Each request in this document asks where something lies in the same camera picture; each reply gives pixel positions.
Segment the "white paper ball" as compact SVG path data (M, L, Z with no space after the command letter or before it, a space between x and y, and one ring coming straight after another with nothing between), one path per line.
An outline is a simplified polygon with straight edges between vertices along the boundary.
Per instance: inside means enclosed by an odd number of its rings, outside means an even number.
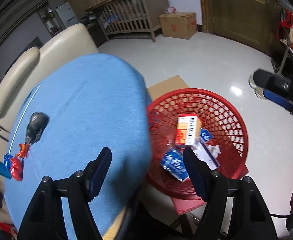
M218 156L221 154L221 150L220 150L220 146L219 146L219 145L215 145L215 146L213 146L213 145L208 145L207 148L208 148L209 152L211 153L211 155L212 155L215 159L217 159Z

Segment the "blue milk carton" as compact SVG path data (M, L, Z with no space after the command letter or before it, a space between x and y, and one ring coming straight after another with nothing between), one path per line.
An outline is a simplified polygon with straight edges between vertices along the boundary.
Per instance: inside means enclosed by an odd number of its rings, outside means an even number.
M160 165L182 183L184 183L189 178L189 175L183 163L182 152L178 148L173 148L172 150L167 152L163 156Z

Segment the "red white medicine box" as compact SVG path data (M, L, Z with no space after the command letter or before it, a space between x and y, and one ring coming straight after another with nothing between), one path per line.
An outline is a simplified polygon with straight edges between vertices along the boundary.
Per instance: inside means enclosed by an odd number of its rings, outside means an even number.
M177 120L175 145L197 149L202 122L196 114L180 114Z

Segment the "black plastic bag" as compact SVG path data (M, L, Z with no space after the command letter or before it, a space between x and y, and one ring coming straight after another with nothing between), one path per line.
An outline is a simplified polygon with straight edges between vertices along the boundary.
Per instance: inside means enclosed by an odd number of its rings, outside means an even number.
M31 115L26 129L25 142L29 145L37 143L49 123L50 117L42 112L34 112Z

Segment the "red plastic bag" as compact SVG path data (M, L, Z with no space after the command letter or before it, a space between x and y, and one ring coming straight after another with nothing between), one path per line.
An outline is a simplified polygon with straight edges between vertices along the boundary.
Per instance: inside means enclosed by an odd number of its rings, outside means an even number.
M17 157L12 157L10 159L10 174L15 180L22 181L23 162Z

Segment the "clear plastic container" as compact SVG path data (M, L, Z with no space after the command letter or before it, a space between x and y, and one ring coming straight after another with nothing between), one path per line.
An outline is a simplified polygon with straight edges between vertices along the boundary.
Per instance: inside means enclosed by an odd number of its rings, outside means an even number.
M216 170L221 165L218 160L211 155L207 148L207 146L210 145L211 139L213 139L213 136L208 130L204 128L200 129L199 143L194 153L198 159L204 161L211 170Z

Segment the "white slipper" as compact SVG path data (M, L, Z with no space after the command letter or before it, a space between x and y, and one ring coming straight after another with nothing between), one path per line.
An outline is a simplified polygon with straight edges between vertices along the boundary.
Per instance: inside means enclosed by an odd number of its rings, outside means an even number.
M262 88L256 88L254 92L258 98L265 99L264 90Z
M254 80L253 80L253 75L251 75L249 77L249 86L252 88L252 89L256 89L257 88L257 85L255 84Z

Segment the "blue tablecloth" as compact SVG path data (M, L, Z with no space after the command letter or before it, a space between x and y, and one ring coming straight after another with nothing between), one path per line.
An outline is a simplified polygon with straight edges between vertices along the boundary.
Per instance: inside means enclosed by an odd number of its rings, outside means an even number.
M31 90L14 122L6 151L25 142L34 112L50 117L39 142L24 161L23 180L4 182L4 199L19 228L44 176L63 179L95 160L103 147L112 160L102 189L89 203L101 234L125 209L151 162L147 89L142 75L107 54L79 57L57 69Z

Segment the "orange wrapper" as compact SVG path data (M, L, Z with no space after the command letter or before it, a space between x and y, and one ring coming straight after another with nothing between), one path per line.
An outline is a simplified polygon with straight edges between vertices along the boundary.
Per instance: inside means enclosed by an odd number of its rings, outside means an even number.
M27 158L28 157L29 148L30 148L30 144L28 144L28 143L19 144L19 147L20 147L20 150L15 155L15 157L21 158L21 159Z

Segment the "blue plastic bag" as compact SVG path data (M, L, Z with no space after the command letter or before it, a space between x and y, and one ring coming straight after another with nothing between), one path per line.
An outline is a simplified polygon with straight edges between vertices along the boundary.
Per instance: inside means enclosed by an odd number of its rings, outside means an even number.
M11 159L12 158L13 158L13 156L8 153L6 153L3 157L4 166L8 171L10 171L10 169L11 169Z

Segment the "flat cardboard sheet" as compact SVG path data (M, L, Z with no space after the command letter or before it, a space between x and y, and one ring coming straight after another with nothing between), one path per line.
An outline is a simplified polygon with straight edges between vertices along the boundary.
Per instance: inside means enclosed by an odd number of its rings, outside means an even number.
M154 101L168 92L188 87L189 86L185 83L185 81L180 76L176 75L149 87L147 91L151 101Z

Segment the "wooden door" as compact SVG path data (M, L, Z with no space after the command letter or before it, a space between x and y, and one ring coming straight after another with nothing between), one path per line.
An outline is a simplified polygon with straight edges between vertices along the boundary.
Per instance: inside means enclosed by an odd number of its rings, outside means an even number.
M201 0L202 30L271 55L277 47L279 0Z

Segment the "brown cardboard box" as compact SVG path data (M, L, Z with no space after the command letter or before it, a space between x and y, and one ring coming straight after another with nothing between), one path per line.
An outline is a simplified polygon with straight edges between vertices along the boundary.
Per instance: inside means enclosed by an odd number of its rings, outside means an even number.
M195 12L173 12L159 15L162 34L189 40L197 32Z

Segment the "white refrigerator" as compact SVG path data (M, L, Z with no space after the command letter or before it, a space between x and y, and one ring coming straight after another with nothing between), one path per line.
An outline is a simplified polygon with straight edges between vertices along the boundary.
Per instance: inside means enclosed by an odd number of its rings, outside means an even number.
M75 13L72 10L71 5L68 2L57 7L55 9L55 11L57 12L58 16L60 17L65 28L68 28L72 25L79 23L78 18L76 17Z

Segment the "wooden baby crib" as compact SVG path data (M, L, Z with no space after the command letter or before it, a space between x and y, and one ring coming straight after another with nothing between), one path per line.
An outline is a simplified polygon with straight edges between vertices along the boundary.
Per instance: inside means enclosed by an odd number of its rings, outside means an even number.
M169 7L168 0L103 0L86 12L94 12L107 40L114 35L149 34L156 42L161 29L159 16Z

